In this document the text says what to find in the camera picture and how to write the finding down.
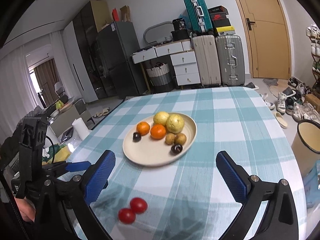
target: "metal screw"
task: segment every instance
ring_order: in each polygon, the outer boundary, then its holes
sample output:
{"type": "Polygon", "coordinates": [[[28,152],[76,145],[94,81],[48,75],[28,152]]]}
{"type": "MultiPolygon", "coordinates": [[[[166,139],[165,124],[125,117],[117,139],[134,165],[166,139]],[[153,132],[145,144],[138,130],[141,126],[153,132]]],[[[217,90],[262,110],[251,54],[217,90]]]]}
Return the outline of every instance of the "metal screw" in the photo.
{"type": "Polygon", "coordinates": [[[73,181],[79,181],[81,179],[81,175],[76,175],[72,179],[73,181]]]}
{"type": "Polygon", "coordinates": [[[47,180],[44,182],[44,185],[45,185],[45,186],[49,186],[50,183],[51,183],[51,180],[47,179],[47,180]]]}
{"type": "Polygon", "coordinates": [[[282,185],[285,185],[285,186],[288,185],[288,181],[286,181],[285,179],[281,179],[281,183],[282,183],[282,185]]]}
{"type": "Polygon", "coordinates": [[[252,175],[252,176],[251,176],[251,179],[252,179],[254,182],[259,181],[259,177],[258,177],[257,175],[252,175]]]}

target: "tablecloth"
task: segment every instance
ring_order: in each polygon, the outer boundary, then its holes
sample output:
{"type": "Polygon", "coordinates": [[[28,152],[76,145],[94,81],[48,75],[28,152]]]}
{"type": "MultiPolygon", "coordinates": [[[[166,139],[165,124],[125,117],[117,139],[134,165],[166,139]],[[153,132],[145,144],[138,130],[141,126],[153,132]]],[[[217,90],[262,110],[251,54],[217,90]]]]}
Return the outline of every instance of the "tablecloth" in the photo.
{"type": "MultiPolygon", "coordinates": [[[[225,150],[247,173],[264,181],[289,181],[295,200],[299,239],[305,239],[306,201],[299,168],[290,145],[257,92],[243,87],[182,90],[132,98],[123,102],[81,143],[69,161],[95,163],[106,150],[116,155],[116,166],[93,211],[114,240],[218,239],[238,213],[236,203],[215,165],[225,150]],[[145,168],[124,156],[128,130],[158,111],[191,116],[198,128],[196,140],[178,161],[145,168]],[[133,197],[148,203],[131,225],[117,219],[133,197]]],[[[246,239],[263,216],[259,209],[246,239]]],[[[85,236],[75,224],[79,237],[85,236]]]]}

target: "refrigerator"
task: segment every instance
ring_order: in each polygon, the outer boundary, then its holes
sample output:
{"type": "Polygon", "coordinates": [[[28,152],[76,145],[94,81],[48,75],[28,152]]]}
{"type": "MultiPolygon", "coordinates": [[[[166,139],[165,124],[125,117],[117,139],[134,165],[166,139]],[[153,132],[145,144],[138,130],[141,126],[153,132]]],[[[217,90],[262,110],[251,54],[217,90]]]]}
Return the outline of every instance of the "refrigerator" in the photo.
{"type": "Polygon", "coordinates": [[[120,98],[139,96],[147,90],[141,67],[134,64],[131,55],[140,49],[131,22],[112,22],[97,36],[101,61],[110,74],[120,98]]]}

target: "tall cabinet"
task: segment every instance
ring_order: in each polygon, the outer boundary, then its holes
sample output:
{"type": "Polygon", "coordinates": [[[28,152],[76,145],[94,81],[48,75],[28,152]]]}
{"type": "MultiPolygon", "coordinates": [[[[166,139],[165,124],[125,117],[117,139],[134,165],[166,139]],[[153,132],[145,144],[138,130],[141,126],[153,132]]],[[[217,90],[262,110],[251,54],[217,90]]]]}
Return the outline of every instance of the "tall cabinet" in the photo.
{"type": "Polygon", "coordinates": [[[104,1],[89,1],[64,29],[63,41],[68,61],[86,102],[115,96],[116,90],[107,68],[103,67],[97,35],[111,22],[104,1]]]}

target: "brown curtain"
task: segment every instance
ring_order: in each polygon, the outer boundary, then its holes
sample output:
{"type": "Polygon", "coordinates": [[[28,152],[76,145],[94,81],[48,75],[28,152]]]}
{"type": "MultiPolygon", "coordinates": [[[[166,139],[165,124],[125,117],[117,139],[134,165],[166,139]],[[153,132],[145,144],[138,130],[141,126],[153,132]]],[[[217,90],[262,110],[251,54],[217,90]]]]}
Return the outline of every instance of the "brown curtain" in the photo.
{"type": "Polygon", "coordinates": [[[55,92],[54,84],[59,81],[56,63],[50,59],[34,69],[38,84],[42,90],[42,96],[47,106],[51,105],[58,99],[55,92]]]}

